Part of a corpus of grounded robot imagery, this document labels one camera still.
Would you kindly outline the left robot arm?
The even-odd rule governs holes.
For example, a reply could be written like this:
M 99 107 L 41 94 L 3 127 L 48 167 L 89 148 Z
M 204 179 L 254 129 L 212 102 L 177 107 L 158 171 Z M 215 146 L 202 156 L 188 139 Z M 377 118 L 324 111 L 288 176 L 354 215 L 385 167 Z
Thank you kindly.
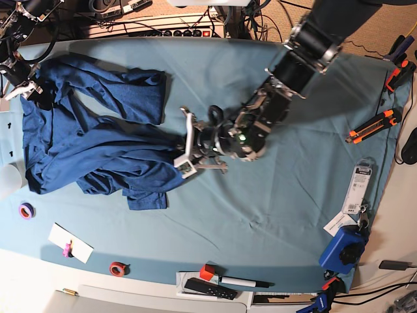
M 226 171 L 220 156 L 242 161 L 257 160 L 266 149 L 266 137 L 282 122 L 293 97 L 318 73 L 326 72 L 341 51 L 344 40 L 365 24 L 382 1 L 315 1 L 312 9 L 292 28 L 285 53 L 278 64 L 266 69 L 266 80 L 239 110 L 224 115 L 218 106 L 208 109 L 209 120 L 186 116 L 184 152 L 173 164 L 183 178 L 199 169 Z

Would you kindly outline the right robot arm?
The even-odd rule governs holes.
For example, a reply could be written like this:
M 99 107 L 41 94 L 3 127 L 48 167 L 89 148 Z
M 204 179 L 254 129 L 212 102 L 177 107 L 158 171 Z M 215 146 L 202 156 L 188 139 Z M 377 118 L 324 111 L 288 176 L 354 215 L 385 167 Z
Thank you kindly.
M 53 106 L 44 81 L 36 76 L 39 63 L 52 51 L 59 36 L 60 17 L 58 8 L 63 1 L 18 1 L 6 18 L 1 20 L 1 77 L 14 87 L 3 98 L 22 97 L 34 102 L 43 110 Z M 18 52 L 20 44 L 27 40 L 35 27 L 53 16 L 54 30 L 45 52 L 35 59 L 24 59 Z

